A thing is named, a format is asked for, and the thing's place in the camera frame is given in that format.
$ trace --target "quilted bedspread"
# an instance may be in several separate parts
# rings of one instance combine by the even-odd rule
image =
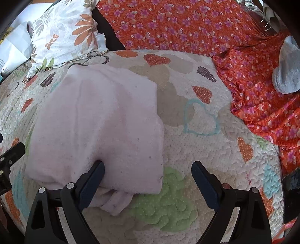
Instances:
[[[191,165],[197,160],[234,188],[257,187],[272,235],[279,231],[283,194],[278,148],[252,134],[242,120],[231,114],[231,93],[219,79],[211,58],[174,51],[127,50],[105,56],[91,53],[88,60],[79,62],[126,68],[155,82],[157,112],[164,123],[161,192],[135,195],[118,216],[99,208],[83,211],[100,243],[196,243],[214,214],[191,176]],[[25,156],[11,168],[12,190],[1,200],[23,233],[40,187],[24,176],[31,133],[45,97],[59,85],[70,65],[38,73],[23,84],[30,67],[27,62],[0,86],[0,151],[18,141],[26,146]],[[59,214],[69,243],[74,243],[62,209]],[[237,214],[235,209],[223,241],[229,240]]]

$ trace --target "white bag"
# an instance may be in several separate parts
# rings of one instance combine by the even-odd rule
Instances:
[[[30,40],[27,22],[24,22],[17,26],[0,44],[0,73],[3,78],[6,78],[30,58],[33,51]]]

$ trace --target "silver screw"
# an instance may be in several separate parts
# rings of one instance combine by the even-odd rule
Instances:
[[[67,188],[68,188],[68,189],[72,189],[74,186],[75,186],[75,185],[74,185],[73,182],[70,182],[70,183],[67,184]]]
[[[223,183],[222,187],[226,190],[229,190],[231,186],[228,183]]]
[[[44,187],[41,187],[40,189],[38,189],[39,193],[43,193],[46,189]]]
[[[258,193],[258,189],[256,187],[252,187],[252,192],[253,193]]]

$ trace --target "pillow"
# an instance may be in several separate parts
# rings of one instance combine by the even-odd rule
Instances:
[[[84,59],[90,52],[107,52],[105,36],[97,31],[92,9],[99,0],[62,0],[32,24],[32,67],[27,79],[38,71],[59,68]]]

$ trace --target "folded pink fabric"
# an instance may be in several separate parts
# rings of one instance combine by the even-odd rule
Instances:
[[[160,192],[163,138],[154,82],[126,69],[74,65],[38,112],[25,173],[54,190],[101,160],[105,175],[90,206],[116,215],[133,194]]]

